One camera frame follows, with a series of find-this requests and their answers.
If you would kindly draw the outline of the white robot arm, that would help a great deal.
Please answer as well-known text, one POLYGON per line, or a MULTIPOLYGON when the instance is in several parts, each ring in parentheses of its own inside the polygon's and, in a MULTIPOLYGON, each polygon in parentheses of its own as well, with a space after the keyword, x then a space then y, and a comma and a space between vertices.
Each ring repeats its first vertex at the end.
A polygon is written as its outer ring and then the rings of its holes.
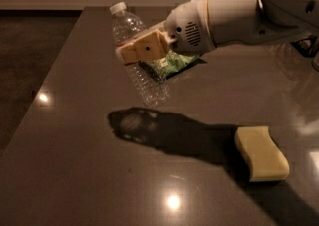
POLYGON ((173 50, 192 56, 232 44, 290 42, 319 31, 319 0, 191 0, 116 48, 128 65, 173 50))

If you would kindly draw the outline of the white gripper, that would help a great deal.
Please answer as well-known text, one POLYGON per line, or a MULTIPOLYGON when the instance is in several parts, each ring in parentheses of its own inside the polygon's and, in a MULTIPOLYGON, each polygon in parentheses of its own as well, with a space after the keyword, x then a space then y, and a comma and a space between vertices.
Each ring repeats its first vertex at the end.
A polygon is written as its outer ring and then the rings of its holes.
POLYGON ((165 30, 134 35, 116 48, 124 64, 164 58, 172 48, 183 55, 201 54, 231 44, 256 44, 260 21, 257 0, 191 0, 176 7, 165 30))

